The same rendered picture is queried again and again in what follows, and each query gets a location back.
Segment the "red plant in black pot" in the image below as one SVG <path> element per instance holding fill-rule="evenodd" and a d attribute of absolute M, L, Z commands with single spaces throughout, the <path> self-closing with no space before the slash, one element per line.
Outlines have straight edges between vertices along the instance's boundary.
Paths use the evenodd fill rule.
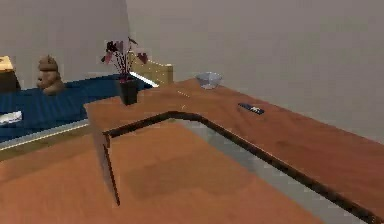
<path fill-rule="evenodd" d="M 135 60 L 139 59 L 144 64 L 148 61 L 148 56 L 145 53 L 135 53 L 133 51 L 134 45 L 138 45 L 138 43 L 131 37 L 128 37 L 126 41 L 107 41 L 105 53 L 100 59 L 103 64 L 112 64 L 118 71 L 116 82 L 120 99 L 124 105 L 137 102 L 138 81 L 131 75 Z"/>

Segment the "bed with blue cover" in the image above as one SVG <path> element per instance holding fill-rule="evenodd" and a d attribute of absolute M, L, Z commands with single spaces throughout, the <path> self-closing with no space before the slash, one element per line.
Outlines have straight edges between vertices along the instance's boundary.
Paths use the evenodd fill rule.
<path fill-rule="evenodd" d="M 173 80 L 173 67 L 136 59 L 131 75 L 139 91 L 158 87 Z M 0 93 L 0 115 L 21 111 L 22 120 L 0 126 L 0 150 L 34 140 L 69 126 L 77 127 L 87 119 L 84 105 L 119 95 L 118 74 L 63 82 L 65 89 L 52 96 L 37 86 L 16 92 Z"/>

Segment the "brown teddy bear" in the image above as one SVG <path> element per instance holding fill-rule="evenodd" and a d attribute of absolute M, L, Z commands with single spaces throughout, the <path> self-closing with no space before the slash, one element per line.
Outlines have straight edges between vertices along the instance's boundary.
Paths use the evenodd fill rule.
<path fill-rule="evenodd" d="M 58 64 L 50 56 L 44 56 L 39 60 L 39 76 L 36 86 L 43 91 L 45 95 L 52 96 L 65 89 L 65 84 L 61 79 Z"/>

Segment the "white book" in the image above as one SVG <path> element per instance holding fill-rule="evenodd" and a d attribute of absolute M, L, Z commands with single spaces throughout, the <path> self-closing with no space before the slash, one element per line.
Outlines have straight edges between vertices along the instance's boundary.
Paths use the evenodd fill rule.
<path fill-rule="evenodd" d="M 2 114 L 0 115 L 0 126 L 19 122 L 22 120 L 22 117 L 21 111 Z"/>

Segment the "brown wooden desk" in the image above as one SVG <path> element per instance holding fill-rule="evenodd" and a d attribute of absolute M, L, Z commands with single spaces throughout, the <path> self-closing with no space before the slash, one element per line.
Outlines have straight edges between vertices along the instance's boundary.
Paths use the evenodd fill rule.
<path fill-rule="evenodd" d="M 238 105 L 263 109 L 261 115 Z M 384 224 L 384 145 L 224 86 L 195 79 L 85 106 L 102 167 L 112 138 L 169 118 L 198 121 L 367 222 Z"/>

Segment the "dark wooden nightstand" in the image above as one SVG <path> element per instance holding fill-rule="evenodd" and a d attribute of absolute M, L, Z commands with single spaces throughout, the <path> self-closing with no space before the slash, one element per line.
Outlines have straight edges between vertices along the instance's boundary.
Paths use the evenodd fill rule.
<path fill-rule="evenodd" d="M 14 66 L 8 56 L 0 56 L 0 93 L 20 91 Z"/>

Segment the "clear glass bowl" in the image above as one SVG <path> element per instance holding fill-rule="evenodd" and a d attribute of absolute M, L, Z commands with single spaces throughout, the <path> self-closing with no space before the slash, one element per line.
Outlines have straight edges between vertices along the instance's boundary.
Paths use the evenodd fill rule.
<path fill-rule="evenodd" d="M 198 74 L 196 79 L 203 89 L 209 90 L 216 88 L 220 84 L 222 76 L 215 72 L 204 72 Z"/>

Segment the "dark blue remote control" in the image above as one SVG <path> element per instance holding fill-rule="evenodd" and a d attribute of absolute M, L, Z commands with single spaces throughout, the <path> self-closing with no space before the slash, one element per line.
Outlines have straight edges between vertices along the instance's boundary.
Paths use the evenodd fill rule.
<path fill-rule="evenodd" d="M 261 115 L 263 114 L 265 111 L 261 108 L 258 108 L 258 107 L 255 107 L 255 106 L 252 106 L 250 104 L 247 104 L 247 103 L 238 103 L 238 105 L 248 111 L 251 111 L 253 113 L 256 113 L 258 115 Z"/>

